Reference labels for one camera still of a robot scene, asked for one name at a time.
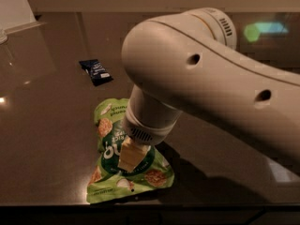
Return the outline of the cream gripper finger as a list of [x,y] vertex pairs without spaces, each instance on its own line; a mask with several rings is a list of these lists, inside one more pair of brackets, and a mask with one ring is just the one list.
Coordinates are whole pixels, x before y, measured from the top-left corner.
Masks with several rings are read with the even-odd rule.
[[149,150],[149,145],[136,143],[133,139],[126,137],[121,144],[118,167],[132,173],[144,160]]

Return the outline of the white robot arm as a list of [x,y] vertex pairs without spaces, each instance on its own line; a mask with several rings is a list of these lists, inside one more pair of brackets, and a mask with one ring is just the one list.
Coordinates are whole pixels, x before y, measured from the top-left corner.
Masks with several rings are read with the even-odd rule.
[[231,19],[210,7],[133,27],[121,51],[134,83],[123,122],[127,135],[157,145],[188,113],[297,173],[300,77],[237,52],[236,40]]

